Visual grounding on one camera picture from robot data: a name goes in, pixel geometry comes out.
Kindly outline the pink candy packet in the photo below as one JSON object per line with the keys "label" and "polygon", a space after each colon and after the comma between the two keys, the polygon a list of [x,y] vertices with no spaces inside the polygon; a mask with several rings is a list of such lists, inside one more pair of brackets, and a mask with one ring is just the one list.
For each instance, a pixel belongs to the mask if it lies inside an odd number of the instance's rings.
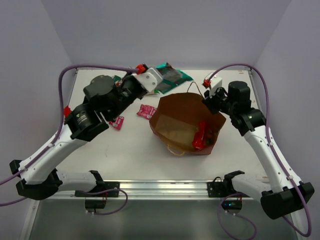
{"label": "pink candy packet", "polygon": [[136,113],[139,117],[143,117],[150,120],[157,111],[157,108],[147,104],[141,104],[138,112]]}
{"label": "pink candy packet", "polygon": [[124,117],[118,116],[114,121],[109,121],[108,123],[117,131],[120,131],[123,123],[124,123]]}

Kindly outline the teal snack packet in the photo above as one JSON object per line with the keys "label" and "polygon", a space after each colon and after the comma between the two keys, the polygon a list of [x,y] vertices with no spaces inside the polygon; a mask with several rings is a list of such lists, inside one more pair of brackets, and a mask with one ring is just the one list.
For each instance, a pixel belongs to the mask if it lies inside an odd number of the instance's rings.
{"label": "teal snack packet", "polygon": [[185,72],[173,68],[168,62],[155,67],[162,75],[162,82],[157,85],[155,90],[161,94],[166,94],[186,82],[192,82],[193,78]]}

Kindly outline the red brown paper bag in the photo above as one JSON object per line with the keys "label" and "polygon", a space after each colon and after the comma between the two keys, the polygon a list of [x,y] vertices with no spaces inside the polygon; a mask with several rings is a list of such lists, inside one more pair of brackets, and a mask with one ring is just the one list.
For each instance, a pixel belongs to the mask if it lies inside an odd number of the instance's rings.
{"label": "red brown paper bag", "polygon": [[[203,99],[200,91],[194,93],[189,89],[160,98],[149,125],[173,155],[212,153],[226,118],[221,113],[211,114]],[[206,122],[205,148],[196,150],[192,141],[201,121]]]}

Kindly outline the green Chuby cassava chips bag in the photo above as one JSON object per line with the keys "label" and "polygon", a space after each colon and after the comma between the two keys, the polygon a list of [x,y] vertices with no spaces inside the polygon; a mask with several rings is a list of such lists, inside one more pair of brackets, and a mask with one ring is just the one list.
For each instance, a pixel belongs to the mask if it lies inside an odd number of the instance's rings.
{"label": "green Chuby cassava chips bag", "polygon": [[118,76],[118,75],[113,75],[111,78],[113,79],[114,84],[115,84],[116,87],[119,87],[119,86],[122,85],[122,83],[123,83],[123,77],[120,77],[120,76]]}

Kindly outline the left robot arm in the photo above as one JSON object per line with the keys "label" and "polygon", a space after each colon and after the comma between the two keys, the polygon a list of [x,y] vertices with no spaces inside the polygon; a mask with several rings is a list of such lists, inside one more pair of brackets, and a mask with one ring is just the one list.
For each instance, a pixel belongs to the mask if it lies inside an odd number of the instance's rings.
{"label": "left robot arm", "polygon": [[20,177],[17,193],[25,198],[44,200],[57,192],[79,191],[99,196],[106,189],[96,170],[65,172],[57,166],[78,148],[109,128],[136,99],[154,90],[162,78],[150,73],[127,74],[120,85],[114,78],[100,75],[84,89],[83,103],[62,116],[56,134],[25,160],[13,160],[10,169]]}

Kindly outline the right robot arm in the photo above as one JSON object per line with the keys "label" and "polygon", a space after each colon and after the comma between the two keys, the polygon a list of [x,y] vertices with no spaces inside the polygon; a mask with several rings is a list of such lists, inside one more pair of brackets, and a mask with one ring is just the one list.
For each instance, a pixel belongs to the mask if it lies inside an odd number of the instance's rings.
{"label": "right robot arm", "polygon": [[315,190],[295,173],[272,138],[264,114],[251,106],[251,90],[246,82],[232,81],[228,89],[222,78],[204,81],[207,91],[202,101],[212,114],[224,113],[248,142],[260,161],[269,183],[263,183],[241,170],[226,174],[221,183],[209,186],[222,195],[243,193],[260,202],[270,219],[278,219],[301,210]]}

